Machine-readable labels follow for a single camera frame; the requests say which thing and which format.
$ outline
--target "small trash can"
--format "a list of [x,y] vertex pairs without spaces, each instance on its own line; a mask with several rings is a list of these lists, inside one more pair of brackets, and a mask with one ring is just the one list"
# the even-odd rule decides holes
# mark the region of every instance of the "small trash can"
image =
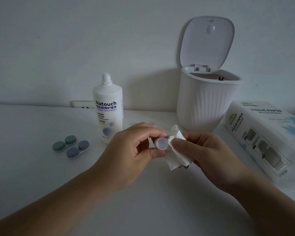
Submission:
[[235,28],[221,17],[196,17],[184,34],[177,102],[178,121],[190,131],[212,131],[220,123],[243,79],[221,70]]

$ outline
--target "purple lens case cap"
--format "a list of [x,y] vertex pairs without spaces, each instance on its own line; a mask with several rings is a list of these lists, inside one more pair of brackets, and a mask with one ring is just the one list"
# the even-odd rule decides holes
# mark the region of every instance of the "purple lens case cap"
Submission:
[[75,159],[90,148],[90,143],[86,140],[79,142],[78,147],[71,147],[66,151],[67,158]]

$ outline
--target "white tissue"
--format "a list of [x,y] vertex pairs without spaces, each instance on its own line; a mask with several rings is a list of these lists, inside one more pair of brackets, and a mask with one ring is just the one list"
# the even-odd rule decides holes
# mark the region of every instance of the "white tissue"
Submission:
[[168,139],[168,144],[170,146],[170,149],[166,150],[167,152],[166,152],[166,156],[165,156],[165,159],[169,165],[169,168],[170,168],[170,170],[173,170],[173,169],[180,167],[180,166],[187,167],[193,162],[193,159],[189,156],[186,156],[186,155],[181,154],[178,151],[176,151],[171,144],[171,141],[174,138],[180,138],[183,140],[185,140],[185,138],[181,134],[177,125],[174,125],[172,127],[171,132],[172,132],[173,136],[170,136]]

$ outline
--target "wall outlet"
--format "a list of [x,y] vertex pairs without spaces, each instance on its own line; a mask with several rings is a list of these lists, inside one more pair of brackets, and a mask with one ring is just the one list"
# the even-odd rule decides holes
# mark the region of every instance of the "wall outlet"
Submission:
[[71,101],[74,108],[95,108],[93,101]]

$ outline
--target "right hand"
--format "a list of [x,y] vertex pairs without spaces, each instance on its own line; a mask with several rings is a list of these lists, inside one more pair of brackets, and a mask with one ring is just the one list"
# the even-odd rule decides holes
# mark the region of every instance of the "right hand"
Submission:
[[233,187],[252,176],[252,172],[216,134],[186,131],[183,136],[186,140],[172,140],[173,147],[193,158],[205,176],[220,190],[230,193]]

